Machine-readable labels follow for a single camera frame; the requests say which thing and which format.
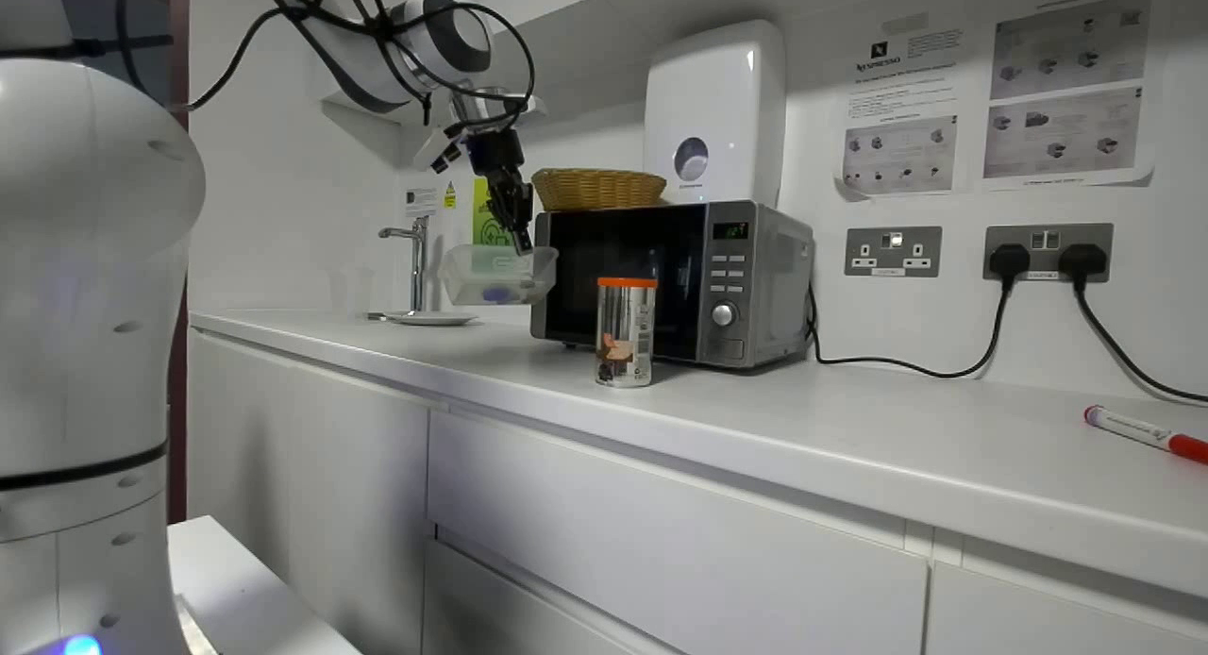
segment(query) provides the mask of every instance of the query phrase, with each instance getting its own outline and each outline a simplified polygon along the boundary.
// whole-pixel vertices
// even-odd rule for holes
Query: wicker basket
[[[655,174],[612,169],[540,169],[533,186],[546,211],[651,207],[667,187]]]

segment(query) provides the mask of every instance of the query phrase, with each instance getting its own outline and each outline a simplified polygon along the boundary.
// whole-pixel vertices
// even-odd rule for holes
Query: white plate
[[[470,315],[469,313],[441,313],[436,311],[395,311],[382,313],[381,315],[381,319],[384,319],[387,323],[425,328],[454,328],[478,319],[478,315]]]

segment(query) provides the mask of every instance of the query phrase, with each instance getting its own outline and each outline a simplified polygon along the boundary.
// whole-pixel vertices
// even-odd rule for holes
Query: red marker
[[[1173,452],[1179,457],[1208,464],[1208,442],[1185,434],[1177,434],[1151,423],[1125,417],[1108,411],[1102,405],[1092,405],[1082,413],[1082,418],[1092,427],[1131,437],[1137,442]]]

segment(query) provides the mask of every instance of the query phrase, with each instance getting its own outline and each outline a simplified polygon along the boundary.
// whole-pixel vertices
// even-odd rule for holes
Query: electrical outlet
[[[843,273],[877,278],[940,276],[941,226],[848,228]]]
[[[986,251],[982,257],[982,277],[998,280],[989,272],[989,255],[1005,243],[1022,243],[1032,256],[1032,267],[1020,276],[1021,280],[1061,280],[1069,278],[1057,272],[1061,253],[1074,243],[1096,243],[1108,253],[1108,271],[1091,276],[1088,283],[1108,282],[1111,272],[1111,224],[1052,224],[1045,226],[989,226],[986,228]]]

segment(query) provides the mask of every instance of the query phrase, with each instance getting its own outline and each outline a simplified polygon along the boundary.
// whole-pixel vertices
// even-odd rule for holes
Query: microwave knob
[[[713,307],[713,321],[719,328],[728,328],[733,324],[733,320],[738,319],[738,308],[730,302],[716,303]]]

